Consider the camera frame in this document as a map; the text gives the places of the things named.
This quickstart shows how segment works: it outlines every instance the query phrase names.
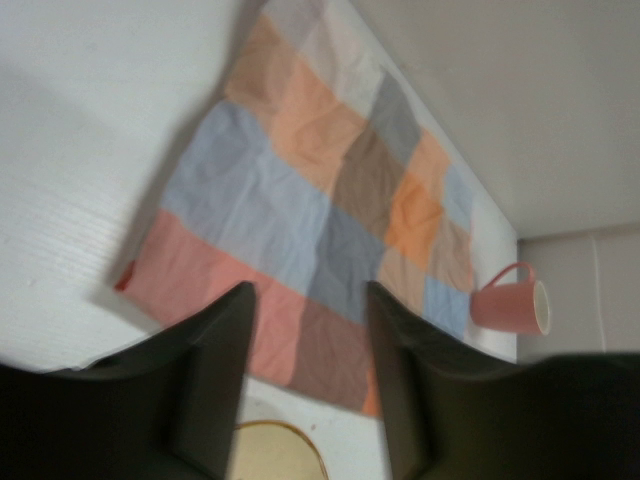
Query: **peach fabric square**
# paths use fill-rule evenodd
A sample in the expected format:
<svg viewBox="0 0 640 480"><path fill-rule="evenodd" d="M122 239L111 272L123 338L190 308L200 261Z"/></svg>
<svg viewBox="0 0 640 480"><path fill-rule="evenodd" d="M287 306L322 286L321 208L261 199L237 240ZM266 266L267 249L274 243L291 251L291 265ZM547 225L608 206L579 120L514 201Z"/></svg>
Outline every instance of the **peach fabric square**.
<svg viewBox="0 0 640 480"><path fill-rule="evenodd" d="M473 289L471 235L447 215L440 219L428 273L461 292L470 293Z"/></svg>
<svg viewBox="0 0 640 480"><path fill-rule="evenodd" d="M295 49L260 15L225 86L226 97L251 111L265 131L282 104Z"/></svg>
<svg viewBox="0 0 640 480"><path fill-rule="evenodd" d="M443 212L418 178L405 174L393 197L385 242L426 272Z"/></svg>
<svg viewBox="0 0 640 480"><path fill-rule="evenodd" d="M331 196L343 158L365 125L298 57L269 136L280 158Z"/></svg>
<svg viewBox="0 0 640 480"><path fill-rule="evenodd" d="M407 308L422 315L425 274L415 263L389 248L382 257L377 280Z"/></svg>
<svg viewBox="0 0 640 480"><path fill-rule="evenodd" d="M258 20L225 93L258 118L282 160L332 194L366 120L336 97L268 17Z"/></svg>

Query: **fabric square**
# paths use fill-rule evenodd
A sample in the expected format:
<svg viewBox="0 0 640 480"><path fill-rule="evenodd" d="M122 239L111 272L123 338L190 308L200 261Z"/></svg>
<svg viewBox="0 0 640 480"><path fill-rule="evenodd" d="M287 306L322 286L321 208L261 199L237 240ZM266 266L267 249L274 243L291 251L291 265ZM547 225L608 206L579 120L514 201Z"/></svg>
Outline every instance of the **fabric square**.
<svg viewBox="0 0 640 480"><path fill-rule="evenodd" d="M395 248L382 257L377 280L398 300L417 315L422 315L424 271Z"/></svg>
<svg viewBox="0 0 640 480"><path fill-rule="evenodd" d="M367 331L316 302L302 315L298 357L290 388L361 410L370 367Z"/></svg>
<svg viewBox="0 0 640 480"><path fill-rule="evenodd" d="M383 239L403 170L380 137L367 128L345 155L333 203Z"/></svg>
<svg viewBox="0 0 640 480"><path fill-rule="evenodd" d="M367 397L364 399L362 413L365 415L377 416L380 414L380 398L378 396L378 380L376 379L376 369L373 365L367 372Z"/></svg>
<svg viewBox="0 0 640 480"><path fill-rule="evenodd" d="M200 125L162 206L209 244L303 294L331 208L276 157L255 117L229 102Z"/></svg>
<svg viewBox="0 0 640 480"><path fill-rule="evenodd" d="M441 283L461 292L470 293L473 289L471 235L446 215L440 218L440 228L431 249L428 273Z"/></svg>
<svg viewBox="0 0 640 480"><path fill-rule="evenodd" d="M364 322L365 284L376 277L384 244L352 217L331 209L316 250L308 297L357 323Z"/></svg>
<svg viewBox="0 0 640 480"><path fill-rule="evenodd" d="M337 98L368 118L385 72L362 38L342 21L338 10L333 3L327 5L300 53Z"/></svg>
<svg viewBox="0 0 640 480"><path fill-rule="evenodd" d="M393 197L385 243L426 272L442 214L442 206L429 196L416 177L406 174Z"/></svg>
<svg viewBox="0 0 640 480"><path fill-rule="evenodd" d="M407 172L416 177L426 188L429 196L438 202L442 201L444 196L445 176L449 165L447 152L431 133L423 130L407 166Z"/></svg>
<svg viewBox="0 0 640 480"><path fill-rule="evenodd" d="M371 112L371 125L397 162L406 166L420 141L420 127L398 81L386 73Z"/></svg>
<svg viewBox="0 0 640 480"><path fill-rule="evenodd" d="M271 0L263 10L281 35L299 49L313 26L322 17L327 0L305 0L304 3L290 0Z"/></svg>
<svg viewBox="0 0 640 480"><path fill-rule="evenodd" d="M298 58L269 136L280 158L331 196L343 159L366 121L342 103Z"/></svg>
<svg viewBox="0 0 640 480"><path fill-rule="evenodd" d="M450 165L445 177L445 192L442 205L449 218L467 232L471 231L471 206L473 193L462 179L458 168Z"/></svg>
<svg viewBox="0 0 640 480"><path fill-rule="evenodd" d="M293 374L306 299L187 230L160 210L121 291L165 326L199 312L242 281L254 282L260 307L250 371L279 385Z"/></svg>
<svg viewBox="0 0 640 480"><path fill-rule="evenodd" d="M260 15L224 93L228 100L255 115L264 131L269 131L273 116L280 109L296 55L269 17Z"/></svg>
<svg viewBox="0 0 640 480"><path fill-rule="evenodd" d="M469 294L427 277L424 287L423 316L459 340L469 320Z"/></svg>

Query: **mug handle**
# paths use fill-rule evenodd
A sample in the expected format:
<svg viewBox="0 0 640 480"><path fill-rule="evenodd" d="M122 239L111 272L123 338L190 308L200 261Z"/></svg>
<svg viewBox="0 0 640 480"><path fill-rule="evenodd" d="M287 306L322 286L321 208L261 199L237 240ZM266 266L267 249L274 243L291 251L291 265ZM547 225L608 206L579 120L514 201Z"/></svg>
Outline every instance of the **mug handle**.
<svg viewBox="0 0 640 480"><path fill-rule="evenodd" d="M507 273L509 273L514 268L520 268L520 267L526 268L529 271L529 276L527 277L527 282L535 282L536 281L536 272L533 270L533 267L531 266L530 263L527 263L527 262L516 262L516 263L513 263L513 264L509 265L504 270L502 270L498 275L493 277L493 280L491 280L489 283L487 283L484 286L484 288L495 286L495 284L498 283L498 281L502 277L504 277Z"/></svg>

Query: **white wall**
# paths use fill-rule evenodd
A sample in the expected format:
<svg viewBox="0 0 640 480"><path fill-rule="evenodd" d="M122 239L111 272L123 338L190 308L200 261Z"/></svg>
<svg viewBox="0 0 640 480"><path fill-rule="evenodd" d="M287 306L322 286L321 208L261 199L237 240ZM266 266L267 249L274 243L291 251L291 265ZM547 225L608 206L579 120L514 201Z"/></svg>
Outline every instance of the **white wall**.
<svg viewBox="0 0 640 480"><path fill-rule="evenodd" d="M640 1L352 2L521 237L640 220Z"/></svg>
<svg viewBox="0 0 640 480"><path fill-rule="evenodd" d="M520 359L640 350L640 226L524 241L551 299L547 337L521 335Z"/></svg>

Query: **brown fabric square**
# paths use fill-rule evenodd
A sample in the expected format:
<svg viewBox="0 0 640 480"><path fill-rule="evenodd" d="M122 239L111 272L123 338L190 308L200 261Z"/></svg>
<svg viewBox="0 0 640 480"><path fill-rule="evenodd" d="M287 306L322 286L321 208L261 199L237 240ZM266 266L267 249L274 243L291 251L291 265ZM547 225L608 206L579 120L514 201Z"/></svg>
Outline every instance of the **brown fabric square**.
<svg viewBox="0 0 640 480"><path fill-rule="evenodd" d="M336 183L333 203L384 239L391 216L393 195L404 167L385 143L367 127L345 155Z"/></svg>
<svg viewBox="0 0 640 480"><path fill-rule="evenodd" d="M302 314L299 339L289 387L360 410L367 397L371 365L365 327L310 300Z"/></svg>

